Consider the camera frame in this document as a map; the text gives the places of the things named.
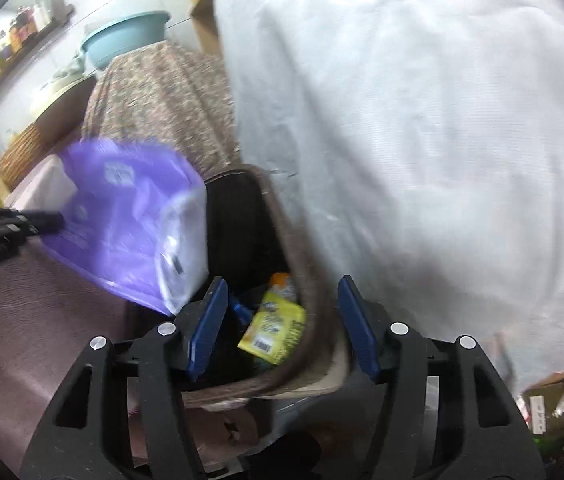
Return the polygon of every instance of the orange item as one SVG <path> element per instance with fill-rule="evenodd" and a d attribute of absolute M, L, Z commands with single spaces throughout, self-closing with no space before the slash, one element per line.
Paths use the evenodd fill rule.
<path fill-rule="evenodd" d="M 18 27 L 13 23 L 9 29 L 9 39 L 11 40 L 12 53 L 15 54 L 19 49 L 22 48 L 22 42 L 20 41 L 20 34 L 18 32 Z"/>
<path fill-rule="evenodd" d="M 268 290 L 291 303 L 297 301 L 296 287 L 287 272 L 276 272 L 268 280 Z"/>
<path fill-rule="evenodd" d="M 33 9 L 31 9 L 30 7 L 27 7 L 27 19 L 28 19 L 28 24 L 27 24 L 27 28 L 28 28 L 28 34 L 30 36 L 33 36 L 34 34 L 38 33 L 38 28 L 36 27 L 36 22 L 33 20 Z"/>

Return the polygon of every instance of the blue item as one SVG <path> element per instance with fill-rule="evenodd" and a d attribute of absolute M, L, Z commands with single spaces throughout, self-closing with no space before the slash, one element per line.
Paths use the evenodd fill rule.
<path fill-rule="evenodd" d="M 244 306 L 233 294 L 229 293 L 229 308 L 235 312 L 242 326 L 249 326 L 253 321 L 253 311 Z"/>
<path fill-rule="evenodd" d="M 350 276 L 344 276 L 338 283 L 338 310 L 344 320 L 348 338 L 356 354 L 360 369 L 377 381 L 380 377 L 379 349 L 384 340 L 383 330 L 391 323 L 383 307 L 362 298 Z M 375 319 L 374 332 L 367 319 Z"/>
<path fill-rule="evenodd" d="M 216 344 L 217 333 L 228 304 L 229 288 L 226 281 L 215 278 L 202 300 L 204 311 L 188 345 L 187 375 L 193 381 L 204 373 Z"/>
<path fill-rule="evenodd" d="M 104 69 L 115 56 L 164 40 L 168 12 L 141 12 L 107 23 L 82 40 L 80 48 L 96 68 Z"/>

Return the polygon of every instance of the shelf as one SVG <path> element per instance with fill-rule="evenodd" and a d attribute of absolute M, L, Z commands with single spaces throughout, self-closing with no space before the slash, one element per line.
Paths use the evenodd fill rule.
<path fill-rule="evenodd" d="M 41 43 L 43 43 L 51 32 L 59 27 L 59 23 L 57 23 L 56 20 L 52 20 L 51 23 L 40 30 L 27 45 L 23 46 L 19 51 L 13 54 L 13 56 L 9 57 L 9 59 L 4 63 L 4 67 L 0 73 L 0 86 L 2 86 L 9 78 L 9 75 L 13 72 L 13 70 L 15 70 L 15 68 L 20 65 L 23 60 L 27 59 L 28 55 Z"/>

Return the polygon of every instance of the plastic bag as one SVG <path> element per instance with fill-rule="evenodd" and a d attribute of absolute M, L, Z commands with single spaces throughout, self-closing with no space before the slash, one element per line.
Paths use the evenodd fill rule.
<path fill-rule="evenodd" d="M 42 238 L 47 250 L 117 296 L 177 314 L 208 273 L 202 178 L 154 144 L 85 140 L 61 158 L 76 192 L 61 209 L 65 229 Z"/>

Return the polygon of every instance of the purple plastic bag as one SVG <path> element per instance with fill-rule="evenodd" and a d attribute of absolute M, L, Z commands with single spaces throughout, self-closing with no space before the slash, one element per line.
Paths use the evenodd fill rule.
<path fill-rule="evenodd" d="M 47 250 L 113 294 L 172 316 L 156 273 L 160 214 L 176 195 L 199 195 L 202 178 L 156 144 L 83 140 L 60 157 L 77 192 L 61 211 L 65 229 L 43 237 Z M 200 228 L 206 266 L 206 222 Z"/>

